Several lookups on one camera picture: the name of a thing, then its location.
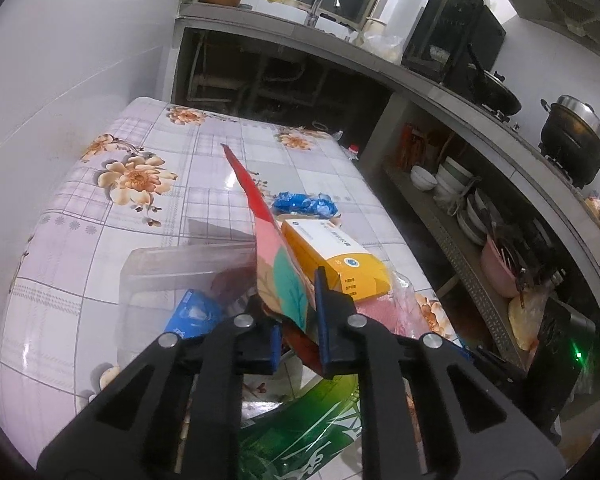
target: shelf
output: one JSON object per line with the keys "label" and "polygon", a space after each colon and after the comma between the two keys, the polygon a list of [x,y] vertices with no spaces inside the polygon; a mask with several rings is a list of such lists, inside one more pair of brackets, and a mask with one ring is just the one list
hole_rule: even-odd
{"label": "shelf", "polygon": [[513,337],[508,314],[509,300],[493,290],[482,272],[481,249],[464,235],[455,217],[440,210],[432,194],[413,187],[407,173],[388,164],[384,165],[384,171],[445,253],[474,300],[500,355],[510,363],[525,368],[527,352],[518,347]]}

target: pink plastic bag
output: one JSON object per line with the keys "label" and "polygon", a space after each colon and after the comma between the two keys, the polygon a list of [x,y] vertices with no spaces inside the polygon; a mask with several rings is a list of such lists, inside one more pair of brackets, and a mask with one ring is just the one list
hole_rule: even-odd
{"label": "pink plastic bag", "polygon": [[357,301],[356,310],[397,335],[418,339],[430,332],[416,300],[413,284],[397,272],[392,272],[392,290],[388,294]]}

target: green plastic bag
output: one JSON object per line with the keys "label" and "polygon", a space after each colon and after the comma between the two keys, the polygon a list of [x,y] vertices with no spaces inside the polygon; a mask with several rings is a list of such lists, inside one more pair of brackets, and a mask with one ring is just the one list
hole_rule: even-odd
{"label": "green plastic bag", "polygon": [[238,434],[240,480],[305,480],[362,432],[358,376],[321,380]]}

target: clear plastic container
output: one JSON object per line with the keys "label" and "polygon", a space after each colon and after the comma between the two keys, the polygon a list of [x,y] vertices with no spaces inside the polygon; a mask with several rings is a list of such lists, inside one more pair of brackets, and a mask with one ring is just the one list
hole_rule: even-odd
{"label": "clear plastic container", "polygon": [[208,244],[208,240],[192,238],[192,243],[136,249],[129,254],[120,272],[116,325],[121,366],[131,362],[163,332],[187,289],[200,290],[231,309],[255,286],[255,242]]}

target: black microwave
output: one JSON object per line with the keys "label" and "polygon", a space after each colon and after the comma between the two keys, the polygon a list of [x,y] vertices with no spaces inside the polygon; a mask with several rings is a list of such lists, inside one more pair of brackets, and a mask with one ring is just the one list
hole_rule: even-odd
{"label": "black microwave", "polygon": [[429,0],[402,57],[402,65],[472,99],[466,46],[491,70],[506,31],[483,0]]}

